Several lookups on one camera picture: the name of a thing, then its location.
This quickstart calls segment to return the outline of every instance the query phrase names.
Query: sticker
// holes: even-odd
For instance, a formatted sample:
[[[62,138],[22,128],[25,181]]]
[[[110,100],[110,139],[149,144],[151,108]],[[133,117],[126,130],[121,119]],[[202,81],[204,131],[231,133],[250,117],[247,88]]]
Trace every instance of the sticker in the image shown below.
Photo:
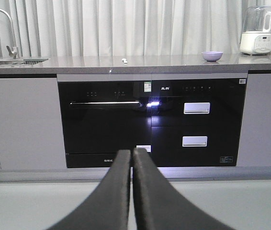
[[[246,79],[239,79],[239,84],[246,84]]]
[[[144,82],[144,92],[151,92],[151,81]]]

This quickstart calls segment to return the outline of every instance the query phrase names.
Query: label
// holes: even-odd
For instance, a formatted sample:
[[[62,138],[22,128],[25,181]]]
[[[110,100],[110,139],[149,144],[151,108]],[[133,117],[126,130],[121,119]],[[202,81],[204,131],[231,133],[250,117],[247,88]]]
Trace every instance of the label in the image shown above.
[[[246,79],[239,79],[239,84],[246,84]]]
[[[232,163],[233,162],[233,157],[220,157],[220,163]]]
[[[151,92],[151,81],[144,82],[144,92]]]
[[[147,152],[151,152],[151,145],[137,145],[136,147],[146,149]]]

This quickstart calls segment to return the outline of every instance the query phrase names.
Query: faucet handle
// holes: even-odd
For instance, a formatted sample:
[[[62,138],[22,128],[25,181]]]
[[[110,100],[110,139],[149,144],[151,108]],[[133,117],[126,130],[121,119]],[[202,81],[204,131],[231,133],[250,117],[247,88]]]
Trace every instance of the faucet handle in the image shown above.
[[[19,58],[18,55],[18,47],[12,47],[12,50],[10,49],[9,46],[6,46],[8,52],[9,52],[9,56],[13,57],[13,58]]]

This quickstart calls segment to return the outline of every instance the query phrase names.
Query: floor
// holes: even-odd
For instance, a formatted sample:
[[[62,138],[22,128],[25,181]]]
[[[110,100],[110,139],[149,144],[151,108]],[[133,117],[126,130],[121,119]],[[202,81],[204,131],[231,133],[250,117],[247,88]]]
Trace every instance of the floor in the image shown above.
[[[237,230],[271,230],[271,180],[171,183],[199,208]],[[0,230],[47,229],[97,185],[86,181],[0,183]],[[132,203],[128,229],[136,230]]]

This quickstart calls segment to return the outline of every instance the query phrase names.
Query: kitchen faucet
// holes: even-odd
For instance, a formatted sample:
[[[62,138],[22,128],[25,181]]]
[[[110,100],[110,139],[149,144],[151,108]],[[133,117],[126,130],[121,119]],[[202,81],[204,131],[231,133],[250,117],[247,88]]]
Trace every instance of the kitchen faucet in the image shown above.
[[[19,48],[16,46],[16,40],[15,40],[15,34],[14,34],[14,27],[13,27],[13,21],[12,21],[12,18],[11,16],[4,10],[0,9],[0,12],[4,13],[9,21],[10,21],[10,26],[11,26],[11,32],[12,32],[12,38],[13,38],[13,46],[12,48],[10,49],[9,46],[6,46],[8,52],[9,52],[9,56],[10,57],[13,57],[13,58],[20,58],[20,55],[19,55]]]

